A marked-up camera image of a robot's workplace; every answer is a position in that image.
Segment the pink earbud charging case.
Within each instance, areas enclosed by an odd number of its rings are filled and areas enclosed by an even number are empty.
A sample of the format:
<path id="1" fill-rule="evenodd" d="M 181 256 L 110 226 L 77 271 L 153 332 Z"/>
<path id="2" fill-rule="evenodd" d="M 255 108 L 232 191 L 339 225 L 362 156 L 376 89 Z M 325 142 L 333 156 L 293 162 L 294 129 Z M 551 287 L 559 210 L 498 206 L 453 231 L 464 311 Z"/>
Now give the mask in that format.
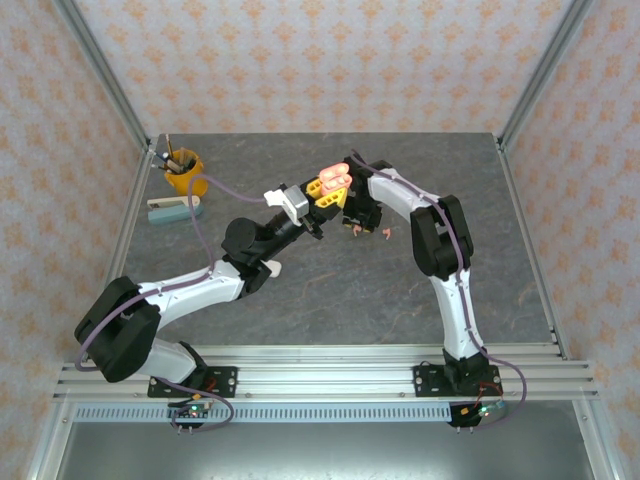
<path id="1" fill-rule="evenodd" d="M 350 167 L 345 162 L 340 162 L 323 169 L 319 173 L 322 195 L 328 195 L 342 188 L 349 188 L 352 183 L 352 177 L 349 171 Z"/>

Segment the white teal stapler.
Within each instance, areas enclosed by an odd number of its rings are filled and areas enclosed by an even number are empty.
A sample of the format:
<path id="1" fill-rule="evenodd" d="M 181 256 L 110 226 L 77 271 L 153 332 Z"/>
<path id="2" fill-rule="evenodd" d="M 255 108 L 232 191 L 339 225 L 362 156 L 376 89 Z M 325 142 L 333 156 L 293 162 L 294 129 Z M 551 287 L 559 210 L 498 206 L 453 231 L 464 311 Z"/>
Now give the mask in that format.
<path id="1" fill-rule="evenodd" d="M 191 217 L 188 196 L 149 199 L 147 219 L 151 225 L 166 225 Z"/>

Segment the yellow pen holder cup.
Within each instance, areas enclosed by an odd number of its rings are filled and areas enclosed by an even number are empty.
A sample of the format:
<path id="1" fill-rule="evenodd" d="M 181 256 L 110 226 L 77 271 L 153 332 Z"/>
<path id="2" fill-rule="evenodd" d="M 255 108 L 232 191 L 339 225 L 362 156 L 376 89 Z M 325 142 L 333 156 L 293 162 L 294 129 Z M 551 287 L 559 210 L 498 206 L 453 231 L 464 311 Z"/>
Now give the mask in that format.
<path id="1" fill-rule="evenodd" d="M 179 196 L 186 196 L 191 192 L 193 195 L 202 197 L 208 190 L 207 181 L 202 178 L 204 164 L 198 154 L 192 152 L 196 155 L 197 161 L 189 171 L 180 174 L 166 172 L 164 177 Z"/>

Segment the small circuit board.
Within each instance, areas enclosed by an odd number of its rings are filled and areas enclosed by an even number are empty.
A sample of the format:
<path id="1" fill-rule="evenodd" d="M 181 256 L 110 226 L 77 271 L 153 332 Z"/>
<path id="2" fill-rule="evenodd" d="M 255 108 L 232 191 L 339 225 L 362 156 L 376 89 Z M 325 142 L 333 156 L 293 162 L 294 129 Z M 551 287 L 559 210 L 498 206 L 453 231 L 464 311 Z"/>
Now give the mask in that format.
<path id="1" fill-rule="evenodd" d="M 194 394 L 188 399 L 170 402 L 168 408 L 177 417 L 204 418 L 211 410 L 213 401 L 208 397 Z"/>
<path id="2" fill-rule="evenodd" d="M 475 402 L 463 404 L 460 414 L 467 418 L 486 418 L 506 407 L 504 400 L 497 400 L 490 403 Z"/>

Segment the grey metal shelf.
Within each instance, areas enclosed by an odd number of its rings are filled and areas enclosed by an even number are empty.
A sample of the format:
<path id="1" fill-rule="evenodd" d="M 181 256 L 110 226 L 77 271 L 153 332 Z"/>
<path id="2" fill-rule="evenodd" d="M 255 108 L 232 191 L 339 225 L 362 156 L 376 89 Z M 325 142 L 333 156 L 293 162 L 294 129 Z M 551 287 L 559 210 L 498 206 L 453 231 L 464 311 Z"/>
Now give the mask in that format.
<path id="1" fill-rule="evenodd" d="M 57 480 L 593 480 L 580 433 L 521 419 L 469 434 L 444 424 L 77 424 Z"/>

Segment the aluminium lower upright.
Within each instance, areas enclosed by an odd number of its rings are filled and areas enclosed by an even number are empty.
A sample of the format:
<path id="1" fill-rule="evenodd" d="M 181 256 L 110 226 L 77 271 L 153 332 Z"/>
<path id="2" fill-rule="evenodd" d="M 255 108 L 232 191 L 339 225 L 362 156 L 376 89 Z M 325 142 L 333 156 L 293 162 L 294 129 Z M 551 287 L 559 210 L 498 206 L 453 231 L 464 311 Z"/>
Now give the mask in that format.
<path id="1" fill-rule="evenodd" d="M 27 480 L 57 479 L 76 410 L 75 402 L 52 404 L 27 473 Z"/>
<path id="2" fill-rule="evenodd" d="M 610 460 L 594 401 L 574 400 L 572 405 L 594 480 L 617 480 L 617 470 Z"/>

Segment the aluminium side rail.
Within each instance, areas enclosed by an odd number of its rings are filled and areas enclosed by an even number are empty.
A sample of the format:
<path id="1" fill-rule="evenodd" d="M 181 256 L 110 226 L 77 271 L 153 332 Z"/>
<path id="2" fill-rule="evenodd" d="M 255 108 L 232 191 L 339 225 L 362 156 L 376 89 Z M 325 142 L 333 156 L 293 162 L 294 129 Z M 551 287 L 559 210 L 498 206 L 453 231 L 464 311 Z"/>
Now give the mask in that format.
<path id="1" fill-rule="evenodd" d="M 547 324 L 549 326 L 552 339 L 558 345 L 560 356 L 564 360 L 570 360 L 571 354 L 569 352 L 569 349 L 566 343 L 566 335 L 564 334 L 563 328 L 559 323 L 559 320 L 556 315 L 557 310 L 554 305 L 554 301 L 547 283 L 545 273 L 542 268 L 542 264 L 541 264 L 538 252 L 536 250 L 536 246 L 534 244 L 532 230 L 530 228 L 530 223 L 527 219 L 527 215 L 525 212 L 524 201 L 520 195 L 520 192 L 517 186 L 514 169 L 509 163 L 506 146 L 502 141 L 502 139 L 499 137 L 496 138 L 496 148 L 497 148 L 497 152 L 503 168 L 505 179 L 508 185 L 508 189 L 511 195 L 511 199 L 514 205 L 514 209 L 518 217 L 518 222 L 522 231 L 525 247 L 527 250 L 527 254 L 529 257 L 529 261 L 530 261 L 533 275 L 539 291 L 545 318 L 547 320 Z"/>
<path id="2" fill-rule="evenodd" d="M 105 289 L 75 331 L 81 344 L 76 369 L 98 371 L 111 383 L 128 378 L 143 365 L 153 342 L 151 329 L 160 321 L 140 285 L 122 273 L 152 157 L 150 151 L 144 154 L 134 181 Z"/>

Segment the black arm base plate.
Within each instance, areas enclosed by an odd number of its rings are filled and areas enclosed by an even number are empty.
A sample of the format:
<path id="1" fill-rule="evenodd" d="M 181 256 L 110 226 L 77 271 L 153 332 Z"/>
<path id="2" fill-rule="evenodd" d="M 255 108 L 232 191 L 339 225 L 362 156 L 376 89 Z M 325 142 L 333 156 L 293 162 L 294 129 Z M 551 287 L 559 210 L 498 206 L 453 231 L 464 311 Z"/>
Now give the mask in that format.
<path id="1" fill-rule="evenodd" d="M 197 368 L 186 380 L 180 383 L 181 388 L 171 386 L 164 380 L 151 377 L 148 384 L 149 398 L 186 398 L 192 396 L 194 390 L 234 398 L 238 383 L 238 368 L 234 366 L 205 366 Z"/>
<path id="2" fill-rule="evenodd" d="M 445 365 L 416 365 L 412 373 L 417 397 L 478 397 L 503 394 L 499 370 L 492 365 L 466 373 L 460 373 Z"/>

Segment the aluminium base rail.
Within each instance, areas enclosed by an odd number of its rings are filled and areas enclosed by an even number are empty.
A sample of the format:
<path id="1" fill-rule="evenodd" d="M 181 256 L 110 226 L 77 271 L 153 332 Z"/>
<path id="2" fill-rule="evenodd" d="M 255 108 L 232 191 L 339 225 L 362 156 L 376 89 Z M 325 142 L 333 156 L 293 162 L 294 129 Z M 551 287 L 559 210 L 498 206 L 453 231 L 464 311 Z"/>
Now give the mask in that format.
<path id="1" fill-rule="evenodd" d="M 238 402 L 355 402 L 415 399 L 412 368 L 442 361 L 435 345 L 200 346 L 214 366 L 235 366 Z M 502 360 L 504 397 L 530 401 L 597 399 L 595 376 L 586 361 L 562 357 L 554 343 L 494 344 Z"/>

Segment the aluminium corner post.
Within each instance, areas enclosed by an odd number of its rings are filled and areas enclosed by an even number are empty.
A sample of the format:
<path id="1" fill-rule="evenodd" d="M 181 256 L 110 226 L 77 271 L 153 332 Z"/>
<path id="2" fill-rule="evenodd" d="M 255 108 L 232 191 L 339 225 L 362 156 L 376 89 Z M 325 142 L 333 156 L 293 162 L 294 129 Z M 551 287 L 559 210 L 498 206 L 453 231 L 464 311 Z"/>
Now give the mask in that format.
<path id="1" fill-rule="evenodd" d="M 66 22 L 134 143 L 147 151 L 150 138 L 111 68 L 103 49 L 91 31 L 77 1 L 52 0 L 52 2 Z"/>
<path id="2" fill-rule="evenodd" d="M 594 0 L 571 0 L 568 10 L 544 50 L 502 133 L 497 137 L 497 144 L 501 151 L 506 151 L 514 143 L 552 73 L 579 31 L 593 2 Z"/>

